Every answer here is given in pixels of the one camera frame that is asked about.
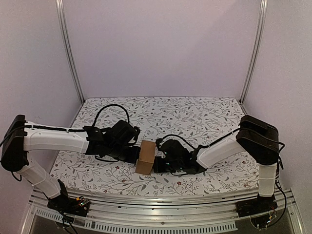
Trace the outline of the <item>brown cardboard box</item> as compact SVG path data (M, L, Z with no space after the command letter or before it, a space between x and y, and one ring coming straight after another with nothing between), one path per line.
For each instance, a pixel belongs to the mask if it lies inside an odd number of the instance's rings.
M135 172L141 175L149 175L152 171L156 156L156 144L143 140L140 145L139 158L136 162Z

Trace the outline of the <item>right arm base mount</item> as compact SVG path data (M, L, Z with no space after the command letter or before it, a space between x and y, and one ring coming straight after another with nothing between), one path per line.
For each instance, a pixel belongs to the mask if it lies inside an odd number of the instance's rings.
M239 217L246 217L275 210L277 202L274 195L270 197L257 195L256 198L238 201L235 207Z

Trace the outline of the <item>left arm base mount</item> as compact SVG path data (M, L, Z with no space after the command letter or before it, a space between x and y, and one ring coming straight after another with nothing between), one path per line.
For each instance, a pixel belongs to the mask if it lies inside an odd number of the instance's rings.
M55 198L48 198L47 207L58 212L86 217L89 212L91 201L88 198L79 196L70 198L63 182L58 179L60 195Z

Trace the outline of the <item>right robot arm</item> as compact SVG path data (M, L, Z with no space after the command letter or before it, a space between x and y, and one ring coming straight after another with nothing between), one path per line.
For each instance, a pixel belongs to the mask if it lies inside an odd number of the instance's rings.
M285 144L279 141L278 129L257 118L245 115L239 128L220 137L209 145L199 145L188 151L174 135L156 140L156 148L162 154L154 159L155 173L182 172L196 175L223 159L247 152L258 164L258 198L252 202L255 212L261 213L271 204L277 180L277 168L282 167L280 152Z

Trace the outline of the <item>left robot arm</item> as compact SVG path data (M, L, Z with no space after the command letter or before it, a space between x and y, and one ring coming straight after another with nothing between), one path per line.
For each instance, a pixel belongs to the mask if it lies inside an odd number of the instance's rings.
M1 142L2 167L26 178L33 186L42 190L63 212L73 204L66 196L64 185L52 178L28 153L36 150L70 151L104 158L112 162L135 164L140 147L136 146L139 128L124 120L113 127L100 129L94 124L78 128L36 125L17 115Z

